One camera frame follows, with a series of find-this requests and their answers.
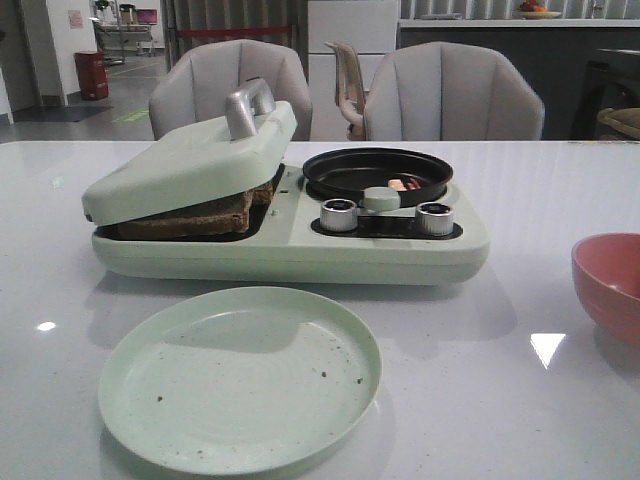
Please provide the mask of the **bread slice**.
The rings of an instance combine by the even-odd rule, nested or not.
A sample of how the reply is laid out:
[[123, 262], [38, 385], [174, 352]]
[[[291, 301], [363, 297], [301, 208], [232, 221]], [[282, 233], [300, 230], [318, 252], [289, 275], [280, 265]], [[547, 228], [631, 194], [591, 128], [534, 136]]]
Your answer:
[[125, 239], [161, 240], [192, 235], [244, 233], [253, 191], [116, 224]]
[[253, 189], [252, 203], [255, 205], [269, 205], [274, 196], [272, 181], [268, 181]]

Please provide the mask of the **orange shrimp pieces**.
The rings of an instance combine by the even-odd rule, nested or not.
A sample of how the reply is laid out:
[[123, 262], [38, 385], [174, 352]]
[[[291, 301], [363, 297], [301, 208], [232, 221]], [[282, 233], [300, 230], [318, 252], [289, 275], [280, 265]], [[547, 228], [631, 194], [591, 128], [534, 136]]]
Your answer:
[[422, 188], [419, 179], [413, 176], [390, 179], [387, 186], [396, 191], [413, 191]]

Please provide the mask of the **mint green sandwich maker lid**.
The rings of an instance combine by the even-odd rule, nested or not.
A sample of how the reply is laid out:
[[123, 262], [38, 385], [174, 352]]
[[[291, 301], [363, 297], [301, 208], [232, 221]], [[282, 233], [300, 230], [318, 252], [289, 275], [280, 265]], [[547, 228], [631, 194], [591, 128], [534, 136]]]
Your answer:
[[228, 114], [170, 131], [148, 149], [91, 185], [85, 216], [98, 226], [190, 207], [258, 187], [276, 174], [297, 121], [291, 104], [277, 101], [245, 120], [254, 131], [230, 132]]

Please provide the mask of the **pink bowl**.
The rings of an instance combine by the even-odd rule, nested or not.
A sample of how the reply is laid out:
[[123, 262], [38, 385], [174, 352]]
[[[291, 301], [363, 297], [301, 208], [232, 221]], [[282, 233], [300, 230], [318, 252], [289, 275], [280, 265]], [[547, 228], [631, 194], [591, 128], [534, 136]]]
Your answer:
[[604, 233], [571, 253], [574, 289], [588, 315], [615, 338], [639, 347], [639, 235]]

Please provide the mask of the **mint green breakfast maker base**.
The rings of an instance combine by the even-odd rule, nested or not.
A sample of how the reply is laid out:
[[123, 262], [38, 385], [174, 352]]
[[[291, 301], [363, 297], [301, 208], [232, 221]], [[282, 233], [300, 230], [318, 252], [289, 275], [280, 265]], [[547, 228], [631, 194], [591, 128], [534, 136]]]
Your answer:
[[489, 232], [455, 183], [441, 200], [453, 210], [452, 237], [359, 238], [313, 230], [320, 204], [306, 193], [300, 168], [282, 165], [276, 178], [260, 228], [247, 238], [129, 241], [99, 227], [93, 250], [107, 269], [134, 277], [393, 285], [463, 282], [488, 257]]

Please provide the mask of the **left silver control knob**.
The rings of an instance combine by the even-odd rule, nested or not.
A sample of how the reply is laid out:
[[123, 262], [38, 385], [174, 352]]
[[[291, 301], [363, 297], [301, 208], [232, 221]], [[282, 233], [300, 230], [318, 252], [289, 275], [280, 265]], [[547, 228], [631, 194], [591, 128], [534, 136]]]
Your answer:
[[349, 232], [358, 226], [357, 204], [349, 199], [328, 199], [321, 204], [320, 226], [330, 232]]

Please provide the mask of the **silver control knob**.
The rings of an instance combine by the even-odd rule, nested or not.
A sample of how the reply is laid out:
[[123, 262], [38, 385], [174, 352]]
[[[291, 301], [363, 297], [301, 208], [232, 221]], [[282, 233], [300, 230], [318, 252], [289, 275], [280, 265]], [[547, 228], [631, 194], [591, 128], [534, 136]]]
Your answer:
[[349, 199], [328, 199], [321, 204], [320, 226], [330, 232], [349, 232], [358, 226], [357, 204]]
[[453, 209], [437, 202], [423, 202], [416, 206], [415, 229], [422, 234], [442, 237], [453, 232]]

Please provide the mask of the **black round frying pan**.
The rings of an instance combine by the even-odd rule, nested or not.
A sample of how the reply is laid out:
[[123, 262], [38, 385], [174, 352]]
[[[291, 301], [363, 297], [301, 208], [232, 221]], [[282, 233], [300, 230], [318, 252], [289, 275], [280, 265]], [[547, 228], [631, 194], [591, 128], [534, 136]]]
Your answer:
[[453, 176], [444, 160], [422, 152], [387, 147], [359, 147], [321, 153], [302, 167], [307, 191], [316, 199], [346, 198], [357, 203], [369, 187], [400, 180], [402, 208], [442, 197]]

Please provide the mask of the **mint green round plate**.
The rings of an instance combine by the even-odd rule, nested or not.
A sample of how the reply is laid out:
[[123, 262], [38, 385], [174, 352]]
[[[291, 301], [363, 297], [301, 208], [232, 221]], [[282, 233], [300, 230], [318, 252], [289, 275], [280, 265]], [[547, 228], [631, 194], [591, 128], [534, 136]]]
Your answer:
[[301, 466], [337, 447], [373, 404], [382, 357], [368, 326], [326, 297], [257, 286], [200, 295], [127, 334], [98, 404], [124, 447], [209, 476]]

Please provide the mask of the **right grey upholstered chair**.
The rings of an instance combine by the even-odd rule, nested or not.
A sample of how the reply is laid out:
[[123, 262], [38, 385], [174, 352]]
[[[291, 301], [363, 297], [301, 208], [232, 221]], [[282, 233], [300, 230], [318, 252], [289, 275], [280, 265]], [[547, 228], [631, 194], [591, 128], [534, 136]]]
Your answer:
[[545, 107], [498, 51], [431, 42], [385, 55], [364, 109], [373, 141], [539, 140]]

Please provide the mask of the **grey upholstered chair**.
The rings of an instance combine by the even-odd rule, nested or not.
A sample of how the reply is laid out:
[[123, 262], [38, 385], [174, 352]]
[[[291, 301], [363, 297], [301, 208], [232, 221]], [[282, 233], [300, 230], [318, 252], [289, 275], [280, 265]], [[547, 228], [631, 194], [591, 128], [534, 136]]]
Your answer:
[[166, 133], [225, 114], [225, 99], [253, 78], [264, 79], [276, 100], [291, 104], [295, 141], [308, 141], [313, 107], [298, 54], [285, 46], [240, 39], [205, 44], [186, 52], [149, 99], [156, 140]]
[[431, 42], [385, 55], [364, 109], [373, 141], [539, 140], [545, 107], [498, 51]]

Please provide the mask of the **white refrigerator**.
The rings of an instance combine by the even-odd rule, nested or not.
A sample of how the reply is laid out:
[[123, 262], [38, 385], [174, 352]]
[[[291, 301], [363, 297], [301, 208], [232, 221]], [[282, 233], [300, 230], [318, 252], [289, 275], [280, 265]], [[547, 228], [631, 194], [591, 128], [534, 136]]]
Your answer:
[[344, 141], [348, 123], [335, 105], [335, 54], [328, 42], [352, 46], [358, 54], [363, 86], [370, 88], [384, 55], [396, 48], [397, 1], [310, 1], [308, 83], [313, 105], [310, 139]]

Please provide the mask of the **red barrier belt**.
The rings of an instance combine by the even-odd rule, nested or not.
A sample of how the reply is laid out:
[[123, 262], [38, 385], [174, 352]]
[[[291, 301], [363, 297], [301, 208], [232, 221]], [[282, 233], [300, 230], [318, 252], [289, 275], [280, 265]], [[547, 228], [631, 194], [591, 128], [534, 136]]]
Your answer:
[[183, 30], [177, 30], [175, 35], [180, 38], [201, 38], [201, 37], [244, 38], [247, 36], [288, 34], [291, 30], [292, 30], [291, 25], [231, 28], [231, 29], [183, 29]]

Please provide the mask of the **red trash bin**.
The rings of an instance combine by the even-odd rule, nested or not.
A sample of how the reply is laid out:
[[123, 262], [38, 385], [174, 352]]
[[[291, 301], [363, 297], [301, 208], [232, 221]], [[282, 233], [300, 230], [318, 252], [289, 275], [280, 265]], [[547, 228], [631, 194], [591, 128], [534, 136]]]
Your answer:
[[76, 72], [83, 100], [101, 100], [109, 95], [104, 54], [80, 51], [74, 54]]

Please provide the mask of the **fruit plate on counter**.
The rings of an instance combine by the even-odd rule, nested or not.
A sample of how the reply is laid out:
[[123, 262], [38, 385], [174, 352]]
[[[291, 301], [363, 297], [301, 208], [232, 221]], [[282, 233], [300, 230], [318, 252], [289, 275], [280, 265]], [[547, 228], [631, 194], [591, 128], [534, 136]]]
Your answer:
[[561, 11], [549, 10], [536, 0], [522, 1], [516, 8], [515, 14], [526, 20], [557, 19], [562, 16]]

